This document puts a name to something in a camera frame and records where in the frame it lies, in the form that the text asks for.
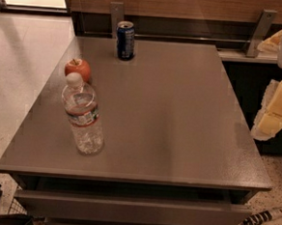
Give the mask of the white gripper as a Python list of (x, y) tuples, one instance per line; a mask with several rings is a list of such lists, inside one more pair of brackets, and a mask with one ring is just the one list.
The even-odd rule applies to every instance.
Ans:
[[(282, 69), (282, 29), (260, 42), (257, 49), (261, 52), (278, 51), (277, 63)], [(251, 136), (255, 140), (268, 141), (282, 129), (282, 80), (269, 82), (261, 104), (251, 129)]]

